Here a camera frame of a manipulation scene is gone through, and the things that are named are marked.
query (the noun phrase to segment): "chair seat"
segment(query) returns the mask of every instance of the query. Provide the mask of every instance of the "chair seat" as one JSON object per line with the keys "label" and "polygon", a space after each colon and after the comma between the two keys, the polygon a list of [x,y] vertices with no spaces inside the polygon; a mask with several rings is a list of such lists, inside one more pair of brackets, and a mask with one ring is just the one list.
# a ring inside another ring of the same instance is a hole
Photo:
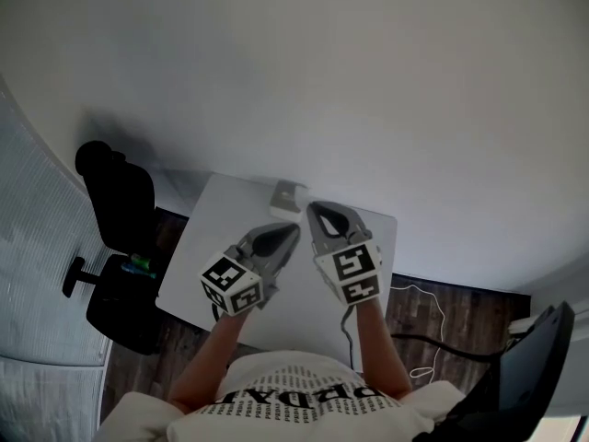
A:
{"label": "chair seat", "polygon": [[135,352],[157,351],[163,312],[156,298],[163,277],[125,272],[124,255],[111,255],[100,274],[86,317],[97,330]]}

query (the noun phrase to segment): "white t-shirt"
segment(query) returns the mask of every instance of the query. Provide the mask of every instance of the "white t-shirt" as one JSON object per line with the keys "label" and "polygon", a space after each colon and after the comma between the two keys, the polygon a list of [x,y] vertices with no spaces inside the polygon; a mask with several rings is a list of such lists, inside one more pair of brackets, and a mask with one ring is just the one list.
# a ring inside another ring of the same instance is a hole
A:
{"label": "white t-shirt", "polygon": [[192,440],[411,441],[431,432],[464,395],[438,381],[396,401],[340,362],[296,351],[249,355],[227,371],[215,404],[184,415],[128,393],[94,442]]}

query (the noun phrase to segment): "wooden floor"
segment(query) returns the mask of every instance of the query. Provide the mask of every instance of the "wooden floor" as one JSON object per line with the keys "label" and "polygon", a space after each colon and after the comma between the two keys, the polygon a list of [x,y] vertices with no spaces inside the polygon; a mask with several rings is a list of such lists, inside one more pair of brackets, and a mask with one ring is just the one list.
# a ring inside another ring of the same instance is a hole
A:
{"label": "wooden floor", "polygon": [[[160,247],[167,250],[170,256],[185,221],[178,216],[164,217],[158,227]],[[490,354],[501,350],[507,342],[509,323],[529,316],[530,299],[526,296],[393,275],[391,286],[406,287],[411,284],[436,295],[445,314],[444,342],[471,353]],[[433,297],[415,288],[402,291],[391,289],[387,306],[387,325],[391,333],[416,333],[440,340],[441,324],[442,315]],[[164,324],[164,345],[158,355],[139,355],[115,343],[110,353],[102,399],[102,419],[127,391],[166,398],[172,381],[207,336],[207,331],[169,317]],[[396,341],[396,345],[408,370],[433,364],[436,347],[419,341]],[[240,345],[234,359],[256,352],[259,351]],[[434,379],[449,380],[468,393],[485,370],[483,364],[440,351]],[[430,378],[431,375],[428,375],[413,380],[414,387],[427,384]]]}

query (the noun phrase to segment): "table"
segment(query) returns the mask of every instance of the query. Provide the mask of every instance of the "table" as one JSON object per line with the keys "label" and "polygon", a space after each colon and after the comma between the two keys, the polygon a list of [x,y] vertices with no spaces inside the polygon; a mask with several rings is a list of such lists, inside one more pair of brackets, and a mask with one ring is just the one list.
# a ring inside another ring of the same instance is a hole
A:
{"label": "table", "polygon": [[[215,252],[237,243],[253,227],[281,221],[270,215],[272,193],[273,187],[269,185],[214,174],[182,233],[156,305],[209,331],[214,326],[214,317],[198,272]],[[314,200],[308,198],[303,204],[297,202],[299,206],[306,207],[308,202]],[[397,220],[365,210],[357,211],[373,232],[382,252],[385,289],[379,299],[385,312]],[[278,277],[280,292],[264,310],[254,308],[239,341],[264,350],[295,349],[327,355],[349,365],[349,344],[340,329],[346,307],[332,294],[313,263],[312,239],[306,216],[299,226],[300,242]],[[346,328],[354,341],[354,369],[361,371],[355,311]]]}

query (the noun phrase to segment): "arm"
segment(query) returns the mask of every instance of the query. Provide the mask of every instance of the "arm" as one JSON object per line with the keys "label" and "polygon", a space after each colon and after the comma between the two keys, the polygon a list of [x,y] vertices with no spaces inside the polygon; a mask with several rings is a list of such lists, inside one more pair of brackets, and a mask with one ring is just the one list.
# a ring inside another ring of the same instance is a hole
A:
{"label": "arm", "polygon": [[356,305],[364,381],[396,400],[412,392],[407,370],[388,333],[378,299]]}
{"label": "arm", "polygon": [[188,414],[214,402],[248,314],[224,314],[214,325],[201,350],[172,385],[167,399],[170,404]]}

